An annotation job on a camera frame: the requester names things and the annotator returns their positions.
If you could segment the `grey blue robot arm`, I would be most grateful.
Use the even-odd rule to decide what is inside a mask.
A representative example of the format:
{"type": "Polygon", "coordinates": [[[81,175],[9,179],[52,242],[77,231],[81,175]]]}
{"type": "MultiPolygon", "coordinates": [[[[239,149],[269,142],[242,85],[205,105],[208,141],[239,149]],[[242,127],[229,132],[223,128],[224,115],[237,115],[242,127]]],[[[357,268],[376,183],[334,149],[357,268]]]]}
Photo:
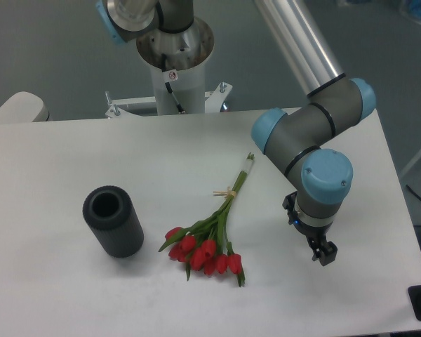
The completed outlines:
{"type": "MultiPolygon", "coordinates": [[[[256,5],[309,103],[292,114],[266,111],[251,137],[295,188],[283,203],[289,222],[306,237],[314,260],[327,265],[338,250],[326,233],[350,190],[353,168],[345,155],[323,145],[369,116],[375,93],[363,79],[346,77],[302,1],[256,5]]],[[[95,6],[111,38],[134,41],[150,66],[158,114],[198,114],[222,105],[216,95],[205,95],[203,65],[214,36],[195,16],[192,1],[98,1],[95,6]]]]}

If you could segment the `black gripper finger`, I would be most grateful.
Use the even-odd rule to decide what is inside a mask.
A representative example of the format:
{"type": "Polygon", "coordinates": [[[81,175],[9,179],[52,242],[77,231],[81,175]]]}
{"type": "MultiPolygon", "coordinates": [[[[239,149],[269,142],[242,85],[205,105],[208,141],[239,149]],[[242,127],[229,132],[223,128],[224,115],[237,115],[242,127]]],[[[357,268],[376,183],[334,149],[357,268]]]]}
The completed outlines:
{"type": "Polygon", "coordinates": [[[338,248],[333,242],[323,242],[319,247],[318,260],[322,266],[332,263],[338,253],[338,248]]]}
{"type": "Polygon", "coordinates": [[[313,253],[312,260],[321,261],[321,257],[322,257],[321,240],[319,238],[307,237],[307,243],[313,253]]]}

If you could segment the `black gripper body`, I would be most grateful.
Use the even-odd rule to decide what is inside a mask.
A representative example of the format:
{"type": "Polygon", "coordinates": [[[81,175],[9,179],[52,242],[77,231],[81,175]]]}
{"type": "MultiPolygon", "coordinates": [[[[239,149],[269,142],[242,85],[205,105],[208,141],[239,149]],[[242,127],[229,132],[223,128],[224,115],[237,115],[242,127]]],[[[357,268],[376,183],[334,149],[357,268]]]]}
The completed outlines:
{"type": "Polygon", "coordinates": [[[294,220],[293,225],[298,232],[306,236],[307,242],[311,249],[320,249],[323,246],[327,246],[326,233],[330,228],[330,225],[322,227],[314,227],[303,223],[300,220],[294,220]]]}

